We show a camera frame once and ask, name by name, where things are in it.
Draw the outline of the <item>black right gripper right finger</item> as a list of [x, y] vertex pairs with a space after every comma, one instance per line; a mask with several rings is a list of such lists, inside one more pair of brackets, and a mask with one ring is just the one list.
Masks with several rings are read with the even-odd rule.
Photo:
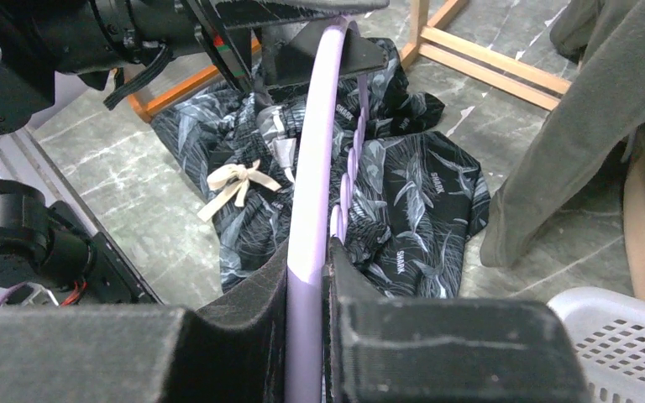
[[382, 295], [339, 239], [323, 269], [326, 402], [589, 402], [562, 322], [538, 301]]

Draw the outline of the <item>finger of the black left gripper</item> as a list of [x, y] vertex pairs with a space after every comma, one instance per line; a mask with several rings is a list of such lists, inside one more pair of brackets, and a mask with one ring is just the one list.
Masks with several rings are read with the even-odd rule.
[[348, 1], [211, 1], [218, 23], [225, 29], [259, 28], [268, 25], [364, 14], [390, 4], [386, 0]]
[[307, 84], [313, 71], [330, 68], [338, 78], [387, 67], [388, 56], [364, 38], [356, 23], [305, 23], [261, 30], [264, 83], [268, 87]]

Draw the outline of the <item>dark shark print shorts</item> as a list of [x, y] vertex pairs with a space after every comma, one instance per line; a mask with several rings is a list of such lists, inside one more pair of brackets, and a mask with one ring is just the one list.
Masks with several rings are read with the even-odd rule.
[[[340, 198], [348, 156], [358, 156], [345, 246], [354, 266], [384, 295], [453, 298], [466, 242], [489, 218], [490, 193], [480, 163], [436, 130], [444, 105], [408, 91], [394, 43], [376, 38], [388, 57], [370, 73], [369, 116], [360, 146], [355, 79], [339, 82], [331, 153], [331, 204]], [[223, 291], [260, 268], [291, 227], [298, 143], [307, 88], [238, 94], [221, 82], [160, 113], [152, 128], [206, 202], [218, 194], [207, 178], [225, 165], [251, 166], [280, 185], [250, 186], [242, 206], [227, 201], [210, 216], [220, 241]]]

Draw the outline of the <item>lilac plastic hanger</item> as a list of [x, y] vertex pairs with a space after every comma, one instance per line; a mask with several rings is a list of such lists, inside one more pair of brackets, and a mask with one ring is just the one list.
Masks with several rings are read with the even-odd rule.
[[[327, 23], [356, 23], [336, 17]], [[286, 271], [286, 402], [319, 402], [323, 391], [323, 273], [328, 230], [345, 227], [343, 212], [328, 211], [338, 80], [314, 70], [296, 167]]]

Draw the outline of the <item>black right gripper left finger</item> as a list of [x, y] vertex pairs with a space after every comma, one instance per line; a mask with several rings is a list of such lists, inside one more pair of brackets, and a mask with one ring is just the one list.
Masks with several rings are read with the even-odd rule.
[[0, 402], [281, 402], [286, 254], [203, 308], [0, 309]]

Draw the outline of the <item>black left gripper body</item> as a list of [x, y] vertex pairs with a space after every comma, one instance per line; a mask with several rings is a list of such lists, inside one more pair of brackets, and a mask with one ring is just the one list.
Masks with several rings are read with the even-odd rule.
[[115, 87], [114, 108], [175, 58], [204, 53], [234, 88], [252, 87], [250, 33], [230, 34], [209, 1], [0, 1], [0, 135], [55, 104], [55, 77]]

